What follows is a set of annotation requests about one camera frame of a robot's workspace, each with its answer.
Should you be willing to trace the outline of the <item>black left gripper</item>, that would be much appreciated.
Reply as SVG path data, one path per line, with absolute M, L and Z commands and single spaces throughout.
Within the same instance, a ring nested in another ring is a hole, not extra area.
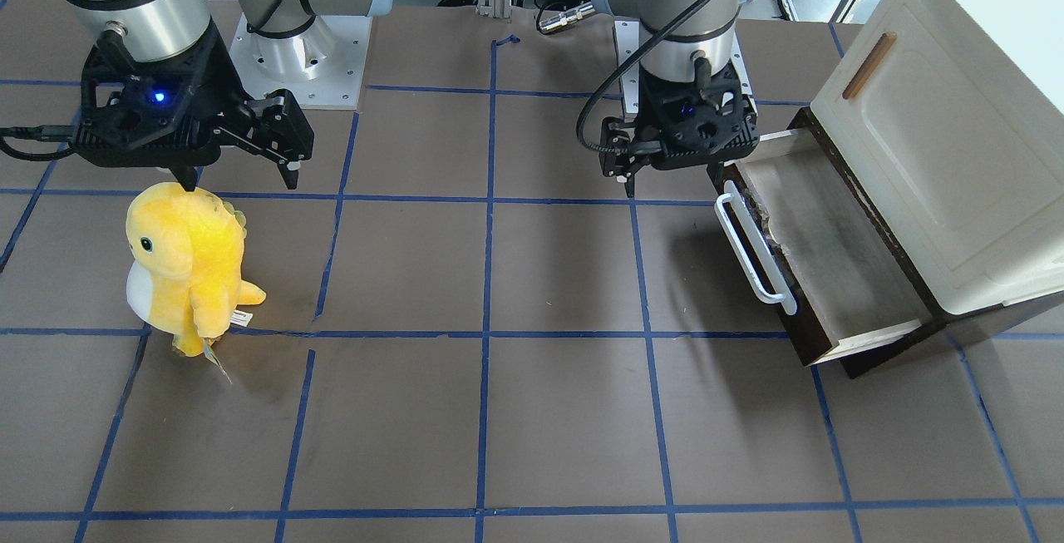
M 759 145 L 755 101 L 742 90 L 745 80 L 734 63 L 715 71 L 710 62 L 694 61 L 691 68 L 695 76 L 685 83 L 641 69 L 635 119 L 602 120 L 601 171 L 619 178 L 629 200 L 636 198 L 636 172 L 646 165 L 656 170 L 705 165 L 716 194 L 724 194 L 725 163 L 749 157 Z

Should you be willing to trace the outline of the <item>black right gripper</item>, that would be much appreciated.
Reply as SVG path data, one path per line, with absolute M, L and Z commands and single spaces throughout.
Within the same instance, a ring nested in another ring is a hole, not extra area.
M 84 63 L 70 148 L 100 167 L 170 169 L 183 190 L 195 191 L 199 165 L 215 163 L 221 146 L 239 146 L 270 160 L 285 187 L 297 190 L 314 137 L 295 93 L 252 100 L 244 90 L 217 24 L 190 49 L 155 62 L 134 61 L 112 27 Z

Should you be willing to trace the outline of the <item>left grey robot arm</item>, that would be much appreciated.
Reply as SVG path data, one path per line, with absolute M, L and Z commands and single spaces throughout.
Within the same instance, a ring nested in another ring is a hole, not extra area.
M 706 168 L 721 184 L 724 165 L 759 145 L 757 103 L 734 57 L 735 22 L 746 0 L 593 0 L 596 9 L 638 21 L 638 46 L 584 103 L 575 137 L 597 153 L 602 175 L 636 195 L 645 167 Z M 604 117 L 599 137 L 586 136 L 593 109 L 606 90 L 636 75 L 632 120 Z

